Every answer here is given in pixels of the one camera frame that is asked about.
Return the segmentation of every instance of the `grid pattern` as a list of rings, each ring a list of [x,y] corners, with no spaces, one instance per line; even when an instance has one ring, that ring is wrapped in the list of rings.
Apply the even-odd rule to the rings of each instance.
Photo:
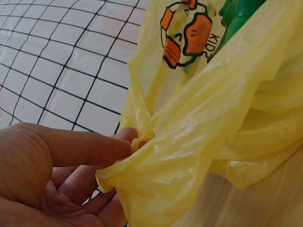
[[[0,0],[0,128],[116,133],[149,2]]]

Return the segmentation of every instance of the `yellow plastic bag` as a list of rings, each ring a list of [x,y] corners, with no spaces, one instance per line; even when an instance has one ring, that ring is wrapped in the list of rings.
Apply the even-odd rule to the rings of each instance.
[[[303,1],[267,0],[207,64],[224,33],[223,4],[153,0],[147,10],[121,127],[138,130],[134,149],[148,143],[96,173],[102,191],[116,188],[130,227],[169,227],[195,204],[206,173],[242,189],[303,143]],[[189,43],[198,20],[204,49]],[[169,44],[180,34],[182,50]]]

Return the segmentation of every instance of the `cartoon print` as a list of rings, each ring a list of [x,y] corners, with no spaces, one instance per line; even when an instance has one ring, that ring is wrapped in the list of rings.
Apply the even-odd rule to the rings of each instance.
[[[166,8],[160,25],[163,59],[175,69],[193,63],[203,54],[212,20],[206,5],[198,0],[182,0]]]

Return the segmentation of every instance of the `skin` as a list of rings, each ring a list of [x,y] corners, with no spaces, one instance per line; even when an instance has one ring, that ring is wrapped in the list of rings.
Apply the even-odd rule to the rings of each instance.
[[[131,153],[136,130],[113,138],[19,123],[0,130],[0,227],[121,227],[116,192],[100,193],[95,172]]]

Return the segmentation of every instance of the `green bottle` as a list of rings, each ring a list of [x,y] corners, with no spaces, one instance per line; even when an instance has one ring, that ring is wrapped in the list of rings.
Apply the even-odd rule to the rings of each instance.
[[[215,52],[207,59],[209,62],[230,38],[248,21],[266,0],[226,0],[219,11],[221,23],[226,28],[221,42]]]

